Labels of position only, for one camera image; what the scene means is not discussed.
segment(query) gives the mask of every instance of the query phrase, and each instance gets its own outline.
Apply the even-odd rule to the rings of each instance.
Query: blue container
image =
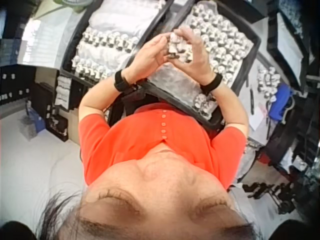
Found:
[[[39,116],[39,114],[33,109],[28,108],[28,113],[30,119],[34,122],[36,133],[40,133],[42,130],[46,129],[45,120]]]

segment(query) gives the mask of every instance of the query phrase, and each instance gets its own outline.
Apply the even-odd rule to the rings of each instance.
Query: floor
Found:
[[[19,111],[1,120],[0,225],[16,220],[35,230],[48,199],[84,187],[80,147],[46,130],[28,141],[19,132]]]

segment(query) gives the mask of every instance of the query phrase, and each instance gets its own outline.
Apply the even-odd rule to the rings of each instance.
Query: orange shirt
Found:
[[[110,166],[141,159],[165,143],[193,165],[215,175],[227,189],[246,146],[246,137],[237,128],[227,127],[210,139],[194,118],[167,103],[142,106],[111,128],[101,115],[88,115],[79,123],[79,138],[88,185]]]

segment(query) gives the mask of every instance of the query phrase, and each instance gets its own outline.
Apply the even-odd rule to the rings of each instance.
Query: black watch strap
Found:
[[[215,90],[222,81],[223,76],[220,73],[216,73],[215,78],[208,85],[201,86],[201,90],[205,95],[208,95],[211,91]]]
[[[130,88],[130,84],[127,82],[127,80],[124,77],[121,76],[121,72],[122,70],[119,70],[114,75],[114,87],[120,93]]]

